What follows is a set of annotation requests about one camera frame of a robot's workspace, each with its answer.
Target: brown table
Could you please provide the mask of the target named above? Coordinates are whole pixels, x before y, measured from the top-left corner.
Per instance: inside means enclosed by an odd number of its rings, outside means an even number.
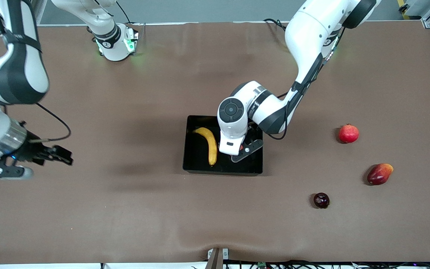
[[[258,177],[181,168],[186,117],[215,115],[238,84],[288,90],[297,67],[273,24],[147,26],[139,54],[109,62],[84,27],[41,28],[51,91],[73,128],[74,166],[0,182],[0,263],[231,259],[430,261],[430,30],[348,30],[282,141],[265,138]],[[9,109],[39,136],[64,128],[36,106]],[[336,128],[356,125],[343,145]],[[389,162],[382,186],[363,176]],[[328,209],[312,194],[326,192]]]

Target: yellow banana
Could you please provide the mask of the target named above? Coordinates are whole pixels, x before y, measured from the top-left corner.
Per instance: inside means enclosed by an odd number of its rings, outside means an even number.
[[[212,131],[208,130],[205,127],[201,127],[193,132],[205,137],[208,143],[208,163],[210,164],[210,166],[215,165],[218,148]]]

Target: gray floor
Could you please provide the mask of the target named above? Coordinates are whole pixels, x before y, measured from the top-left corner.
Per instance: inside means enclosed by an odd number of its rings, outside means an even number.
[[[289,21],[304,0],[118,0],[130,20],[157,22],[262,21],[266,18]],[[371,21],[402,20],[396,0],[383,0]],[[116,22],[126,22],[117,5],[107,8]],[[81,24],[81,20],[58,9],[48,0],[41,24]]]

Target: robotic arm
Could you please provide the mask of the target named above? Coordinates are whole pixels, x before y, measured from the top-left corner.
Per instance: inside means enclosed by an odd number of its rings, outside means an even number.
[[[333,41],[339,38],[341,27],[357,27],[372,14],[380,1],[307,0],[285,31],[286,45],[298,66],[295,82],[283,100],[256,81],[239,85],[218,107],[220,152],[239,155],[249,119],[269,135],[286,133],[286,127],[308,87],[336,49]]]
[[[116,24],[106,10],[116,0],[52,0],[54,5],[85,22],[96,38],[99,51],[110,61],[121,61],[135,53],[138,33]]]
[[[0,29],[7,47],[0,57],[0,105],[35,104],[48,91],[49,80],[30,1],[0,0]],[[9,157],[12,165],[6,166]],[[42,145],[36,135],[0,109],[0,178],[29,178],[32,170],[16,162],[43,165],[45,160],[72,164],[71,152]]]

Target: black tray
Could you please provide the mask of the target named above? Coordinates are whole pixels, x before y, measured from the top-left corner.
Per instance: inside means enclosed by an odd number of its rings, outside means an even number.
[[[200,127],[212,131],[217,143],[220,142],[220,127],[215,116],[188,116],[183,165],[185,171],[194,174],[231,176],[256,176],[263,172],[263,148],[237,163],[232,162],[230,155],[218,152],[217,162],[210,167],[207,141],[203,136],[193,133],[193,130]],[[263,139],[263,131],[258,129],[256,124],[253,124],[253,128],[247,133],[245,141],[249,139]]]

